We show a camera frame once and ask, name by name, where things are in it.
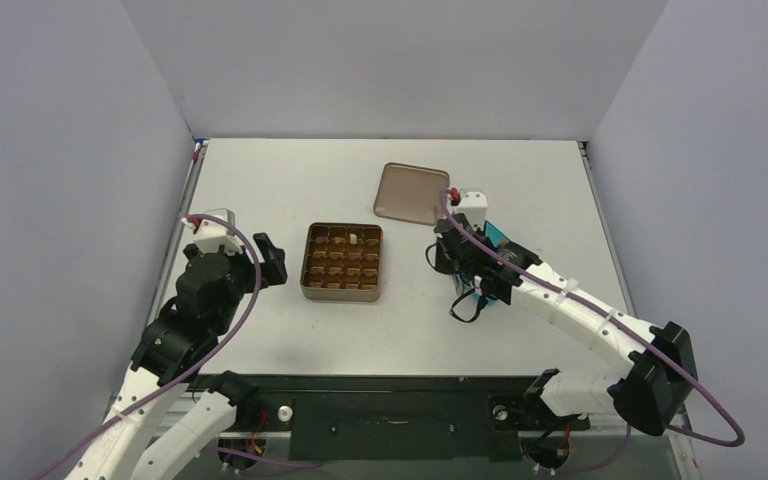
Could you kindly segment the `gold cookie tin box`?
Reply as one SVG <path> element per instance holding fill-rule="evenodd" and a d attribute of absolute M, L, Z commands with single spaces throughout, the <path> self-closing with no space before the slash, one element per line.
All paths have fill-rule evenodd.
<path fill-rule="evenodd" d="M 357 243 L 349 243 L 349 234 Z M 300 287 L 312 301 L 374 303 L 381 295 L 383 229 L 376 224 L 315 222 L 308 228 Z"/>

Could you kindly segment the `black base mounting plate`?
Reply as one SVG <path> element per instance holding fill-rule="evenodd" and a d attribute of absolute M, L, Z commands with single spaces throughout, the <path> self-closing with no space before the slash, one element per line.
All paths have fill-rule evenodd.
<path fill-rule="evenodd" d="M 248 393 L 218 446 L 292 461 L 518 461 L 594 416 L 557 417 L 530 395 L 532 376 L 245 375 Z"/>

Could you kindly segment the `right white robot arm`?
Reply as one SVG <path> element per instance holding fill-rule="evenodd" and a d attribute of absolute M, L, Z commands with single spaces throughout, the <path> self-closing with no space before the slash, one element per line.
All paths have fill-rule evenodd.
<path fill-rule="evenodd" d="M 560 417 L 617 415 L 660 436 L 692 390 L 697 368 L 689 333 L 627 315 L 563 279 L 535 253 L 514 243 L 495 246 L 466 218 L 439 219 L 435 258 L 458 278 L 477 307 L 501 302 L 545 320 L 606 365 L 592 375 L 545 370 L 527 390 L 526 418 L 548 427 Z"/>

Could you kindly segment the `teal plastic tray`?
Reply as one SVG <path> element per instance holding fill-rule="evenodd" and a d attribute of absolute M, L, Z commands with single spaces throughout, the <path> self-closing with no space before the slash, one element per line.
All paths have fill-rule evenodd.
<path fill-rule="evenodd" d="M 523 256 L 516 251 L 517 246 L 511 250 L 507 246 L 508 238 L 491 222 L 473 226 L 463 215 L 457 215 L 456 219 L 466 235 L 453 227 L 447 253 L 438 255 L 440 259 L 446 257 L 447 268 L 457 286 L 459 297 L 452 307 L 465 298 L 475 300 L 476 313 L 488 304 L 499 301 L 509 304 L 512 287 L 520 283 L 518 274 L 477 247 L 470 238 L 509 262 L 523 266 Z"/>

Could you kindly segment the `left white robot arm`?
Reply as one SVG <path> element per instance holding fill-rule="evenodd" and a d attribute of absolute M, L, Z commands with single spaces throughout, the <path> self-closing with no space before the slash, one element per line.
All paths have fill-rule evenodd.
<path fill-rule="evenodd" d="M 226 371 L 207 382 L 182 419 L 154 435 L 207 359 L 239 330 L 236 312 L 250 315 L 252 304 L 242 300 L 287 281 L 285 251 L 262 232 L 243 241 L 226 227 L 211 233 L 202 226 L 184 255 L 173 296 L 143 331 L 99 432 L 84 443 L 68 478 L 170 479 L 222 430 L 245 430 L 257 420 L 257 387 Z"/>

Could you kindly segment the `brown tin lid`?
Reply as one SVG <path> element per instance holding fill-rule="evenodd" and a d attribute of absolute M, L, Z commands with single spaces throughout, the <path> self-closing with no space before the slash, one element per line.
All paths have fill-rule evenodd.
<path fill-rule="evenodd" d="M 382 169 L 372 210 L 381 218 L 433 226 L 439 194 L 449 187 L 446 171 L 390 162 Z"/>

